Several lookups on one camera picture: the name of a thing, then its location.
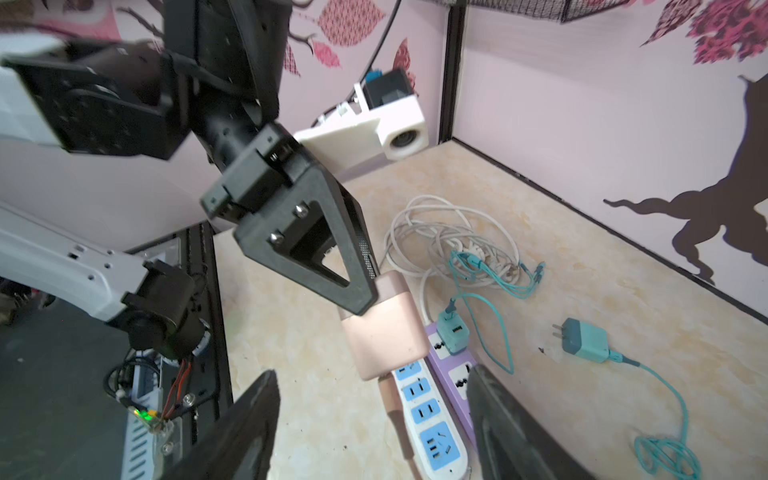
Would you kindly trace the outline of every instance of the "pink wall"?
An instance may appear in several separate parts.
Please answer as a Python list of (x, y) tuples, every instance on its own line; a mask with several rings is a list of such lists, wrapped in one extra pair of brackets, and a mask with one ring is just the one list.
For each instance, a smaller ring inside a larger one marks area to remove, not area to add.
[[(48, 0), (47, 4), (48, 8), (41, 0), (1, 3), (0, 18), (84, 36), (151, 38), (127, 13), (131, 10), (162, 29), (161, 16), (148, 0)], [(85, 10), (79, 11), (77, 5)], [(289, 131), (309, 127), (331, 106), (329, 98), (342, 100), (349, 93), (381, 38), (393, 5), (394, 0), (315, 0), (309, 8), (295, 11), (291, 32), (312, 35), (313, 51), (289, 40), (294, 73), (283, 72), (280, 89), (280, 122)], [(438, 5), (404, 0), (375, 63), (377, 68), (391, 69), (399, 46), (407, 39), (409, 73), (433, 139), (446, 15)], [(191, 136), (170, 162), (69, 155), (12, 140), (1, 140), (0, 149), (0, 199), (89, 240), (121, 249), (203, 220), (198, 199), (219, 175)], [(383, 163), (374, 159), (372, 166)]]
[[(767, 5), (705, 0), (675, 18), (663, 2), (636, 3), (566, 25), (470, 8), (455, 136), (699, 274), (690, 261), (693, 247), (717, 288), (768, 314), (768, 266), (760, 262), (768, 250), (768, 191), (758, 185), (768, 186), (765, 142), (758, 145), (762, 153), (752, 153), (752, 173), (742, 182), (744, 192), (751, 189), (751, 204), (729, 207), (740, 194), (699, 193), (729, 174), (745, 135), (747, 83), (739, 76), (758, 81), (768, 73), (768, 54), (761, 53), (768, 43)], [(739, 36), (731, 28), (717, 35), (718, 22), (726, 22), (710, 15), (712, 22), (698, 32), (703, 37), (687, 36), (692, 22), (702, 25), (715, 8), (731, 20), (748, 17), (755, 33)], [(663, 25), (680, 26), (662, 28), (644, 45), (662, 15)], [(727, 42), (703, 48), (716, 44), (716, 36)], [(768, 77), (750, 86), (753, 123), (766, 111), (766, 84)], [(768, 124), (761, 128), (768, 131)], [(750, 178), (761, 181), (748, 188)], [(693, 193), (677, 197), (683, 192)], [(676, 198), (672, 206), (657, 202), (674, 216), (604, 203), (653, 197)], [(680, 206), (688, 200), (690, 206)], [(677, 241), (685, 226), (699, 238)]]

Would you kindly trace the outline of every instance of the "camera lens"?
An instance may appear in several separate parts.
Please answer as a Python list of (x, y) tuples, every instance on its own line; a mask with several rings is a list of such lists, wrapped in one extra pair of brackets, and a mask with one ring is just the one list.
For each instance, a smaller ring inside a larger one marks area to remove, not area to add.
[(419, 132), (416, 130), (406, 130), (397, 137), (392, 139), (392, 146), (396, 148), (408, 147), (416, 137), (419, 136)]

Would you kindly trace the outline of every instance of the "white power strip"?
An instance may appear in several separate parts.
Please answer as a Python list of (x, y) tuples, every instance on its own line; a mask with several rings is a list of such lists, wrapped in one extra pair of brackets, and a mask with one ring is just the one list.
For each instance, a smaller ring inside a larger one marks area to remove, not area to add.
[(422, 477), (461, 480), (467, 449), (424, 359), (393, 370), (402, 414)]

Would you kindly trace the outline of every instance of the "beige table surface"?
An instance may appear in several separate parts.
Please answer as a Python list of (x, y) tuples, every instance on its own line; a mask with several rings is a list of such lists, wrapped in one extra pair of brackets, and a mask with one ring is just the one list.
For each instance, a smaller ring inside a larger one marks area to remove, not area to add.
[[(703, 478), (768, 478), (768, 326), (457, 144), (346, 187), (362, 206), (377, 258), (392, 217), (412, 197), (435, 194), (501, 221), (528, 265), (546, 261), (545, 278), (528, 300), (483, 292), (505, 317), (515, 374), (490, 362), (474, 329), (470, 348), (598, 478), (651, 478), (634, 457), (634, 437), (677, 437), (680, 407), (641, 369), (564, 353), (551, 324), (569, 316), (605, 328), (612, 349), (680, 391)], [(282, 405), (270, 478), (410, 478), (376, 383), (357, 377), (335, 306), (246, 259), (231, 233), (218, 235), (215, 245), (235, 397), (265, 369), (278, 374)], [(423, 248), (406, 244), (417, 259)], [(430, 280), (433, 316), (453, 293), (451, 284)], [(495, 317), (482, 306), (474, 310), (491, 351), (504, 359)]]

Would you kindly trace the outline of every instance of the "coiled white cable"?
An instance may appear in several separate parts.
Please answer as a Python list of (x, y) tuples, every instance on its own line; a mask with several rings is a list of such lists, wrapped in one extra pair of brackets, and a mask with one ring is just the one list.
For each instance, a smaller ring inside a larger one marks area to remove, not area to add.
[[(449, 225), (441, 222), (417, 220), (413, 214), (430, 211), (453, 211), (461, 219), (463, 225)], [(502, 232), (509, 242), (511, 249), (501, 248), (493, 240), (483, 237), (475, 232), (467, 220), (464, 212), (485, 218)], [(423, 268), (413, 263), (402, 251), (400, 243), (408, 236), (417, 234), (429, 239), (427, 254), (430, 266)], [(389, 261), (392, 268), (406, 276), (420, 277), (419, 284), (419, 308), (422, 313), (422, 321), (425, 325), (432, 323), (426, 308), (426, 284), (431, 276), (441, 276), (453, 282), (451, 270), (448, 267), (451, 262), (451, 251), (468, 252), (483, 260), (498, 276), (509, 283), (516, 283), (520, 277), (520, 254), (512, 235), (493, 217), (470, 207), (454, 205), (445, 198), (436, 195), (419, 195), (408, 202), (406, 208), (401, 210), (392, 219), (392, 225), (384, 236), (384, 260)], [(500, 288), (499, 285), (487, 274), (471, 272), (463, 265), (454, 262), (455, 270), (467, 278), (474, 277), (471, 283), (460, 283), (462, 288), (479, 288), (487, 286)]]

